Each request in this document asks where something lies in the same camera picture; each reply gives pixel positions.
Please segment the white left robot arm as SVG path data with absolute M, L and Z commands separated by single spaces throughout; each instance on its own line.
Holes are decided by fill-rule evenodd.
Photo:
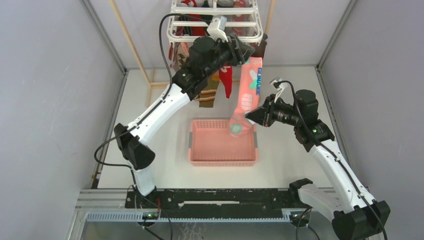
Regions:
M 255 47 L 232 33 L 226 41 L 198 37 L 188 52 L 184 65 L 158 99 L 135 120 L 114 127 L 118 149 L 129 163 L 135 189 L 139 192 L 136 200 L 145 209 L 153 207 L 157 200 L 150 169 L 156 154 L 148 147 L 154 134 L 174 113 L 200 95 L 208 85 L 208 78 L 224 66 L 245 64 Z

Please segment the pink patterned sock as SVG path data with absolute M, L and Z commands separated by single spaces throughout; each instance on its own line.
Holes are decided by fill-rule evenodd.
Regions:
M 255 124 L 245 115 L 259 107 L 262 71 L 261 57 L 250 57 L 241 66 L 237 106 L 228 122 L 229 132 L 234 137 L 247 134 Z

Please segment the wooden hanger stand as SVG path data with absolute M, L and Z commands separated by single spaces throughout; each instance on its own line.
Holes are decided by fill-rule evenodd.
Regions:
M 169 13 L 168 0 L 109 0 L 112 12 L 116 17 L 120 31 L 130 49 L 130 61 L 119 56 L 127 69 L 140 70 L 143 79 L 147 82 L 146 105 L 152 102 L 152 91 L 164 88 L 166 85 L 152 85 L 156 69 L 164 67 L 160 51 L 160 41 L 168 46 L 165 29 L 161 30 L 162 37 L 158 37 L 159 25 L 162 17 Z

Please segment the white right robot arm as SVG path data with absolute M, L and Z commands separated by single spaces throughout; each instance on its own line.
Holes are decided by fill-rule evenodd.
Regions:
M 289 203 L 295 208 L 305 204 L 325 216 L 340 240 L 364 240 L 383 234 L 391 209 L 360 182 L 342 155 L 330 128 L 319 119 L 319 102 L 311 90 L 298 90 L 292 105 L 278 94 L 265 98 L 263 105 L 247 112 L 245 117 L 263 127 L 279 122 L 293 126 L 297 141 L 319 164 L 336 197 L 320 190 L 303 178 L 289 185 Z

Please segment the pink plastic basket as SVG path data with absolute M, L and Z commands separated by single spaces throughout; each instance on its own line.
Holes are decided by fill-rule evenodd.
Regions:
M 226 118 L 194 119 L 190 124 L 188 160 L 196 167 L 251 167 L 258 159 L 257 131 L 232 136 Z

